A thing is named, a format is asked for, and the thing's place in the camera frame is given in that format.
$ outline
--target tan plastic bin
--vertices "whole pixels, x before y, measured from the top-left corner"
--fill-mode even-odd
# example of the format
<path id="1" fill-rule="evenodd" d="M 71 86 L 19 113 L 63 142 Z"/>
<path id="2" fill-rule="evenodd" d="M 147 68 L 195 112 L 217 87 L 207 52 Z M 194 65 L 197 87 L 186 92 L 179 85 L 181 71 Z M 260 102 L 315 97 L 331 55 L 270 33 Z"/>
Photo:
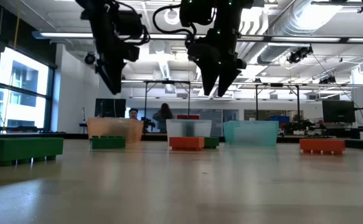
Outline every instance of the tan plastic bin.
<path id="1" fill-rule="evenodd" d="M 139 142 L 143 133 L 143 121 L 125 118 L 89 118 L 88 138 L 92 136 L 123 136 L 127 143 Z"/>

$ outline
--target orange block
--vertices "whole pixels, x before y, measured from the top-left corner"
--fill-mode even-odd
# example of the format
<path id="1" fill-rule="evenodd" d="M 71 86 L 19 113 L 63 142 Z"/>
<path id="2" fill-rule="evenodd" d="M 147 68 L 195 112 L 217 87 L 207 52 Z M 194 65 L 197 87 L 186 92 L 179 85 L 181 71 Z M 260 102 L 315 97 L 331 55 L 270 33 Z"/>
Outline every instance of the orange block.
<path id="1" fill-rule="evenodd" d="M 300 139 L 300 149 L 303 153 L 342 155 L 346 145 L 337 139 Z"/>
<path id="2" fill-rule="evenodd" d="M 205 138 L 170 137 L 169 146 L 178 151 L 200 151 L 205 147 Z"/>

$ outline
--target monitor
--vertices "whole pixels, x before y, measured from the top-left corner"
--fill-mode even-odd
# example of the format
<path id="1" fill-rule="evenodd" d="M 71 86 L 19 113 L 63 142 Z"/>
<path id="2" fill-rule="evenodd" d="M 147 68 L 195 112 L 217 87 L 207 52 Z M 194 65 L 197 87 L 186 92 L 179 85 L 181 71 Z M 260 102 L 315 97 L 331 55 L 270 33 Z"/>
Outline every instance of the monitor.
<path id="1" fill-rule="evenodd" d="M 125 99 L 96 99 L 95 116 L 101 118 L 124 118 L 126 112 Z"/>
<path id="2" fill-rule="evenodd" d="M 354 123 L 356 114 L 353 101 L 324 100 L 323 115 L 326 123 Z"/>

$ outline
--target transparent plastic bin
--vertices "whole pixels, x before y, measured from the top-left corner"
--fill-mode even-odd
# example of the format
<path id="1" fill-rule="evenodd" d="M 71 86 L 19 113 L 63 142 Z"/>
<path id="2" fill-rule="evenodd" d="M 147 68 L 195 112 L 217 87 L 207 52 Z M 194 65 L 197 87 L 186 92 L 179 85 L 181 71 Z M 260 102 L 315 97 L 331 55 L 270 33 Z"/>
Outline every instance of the transparent plastic bin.
<path id="1" fill-rule="evenodd" d="M 140 142 L 144 122 L 124 118 L 89 118 L 88 138 L 92 136 L 122 136 L 127 143 Z"/>
<path id="2" fill-rule="evenodd" d="M 229 121 L 224 123 L 225 142 L 238 146 L 275 147 L 278 121 Z"/>
<path id="3" fill-rule="evenodd" d="M 170 137 L 210 137 L 211 120 L 166 120 L 167 140 Z"/>

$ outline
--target blue box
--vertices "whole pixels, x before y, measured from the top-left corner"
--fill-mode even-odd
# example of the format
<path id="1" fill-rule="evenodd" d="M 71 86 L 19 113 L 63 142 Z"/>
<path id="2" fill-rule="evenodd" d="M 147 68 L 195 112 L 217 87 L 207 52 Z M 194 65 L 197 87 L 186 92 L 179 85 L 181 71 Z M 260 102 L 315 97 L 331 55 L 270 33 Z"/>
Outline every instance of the blue box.
<path id="1" fill-rule="evenodd" d="M 225 142 L 231 145 L 275 147 L 278 121 L 229 121 L 224 123 Z"/>
<path id="2" fill-rule="evenodd" d="M 288 123 L 291 121 L 289 116 L 270 116 L 270 121 L 279 121 L 280 123 Z"/>

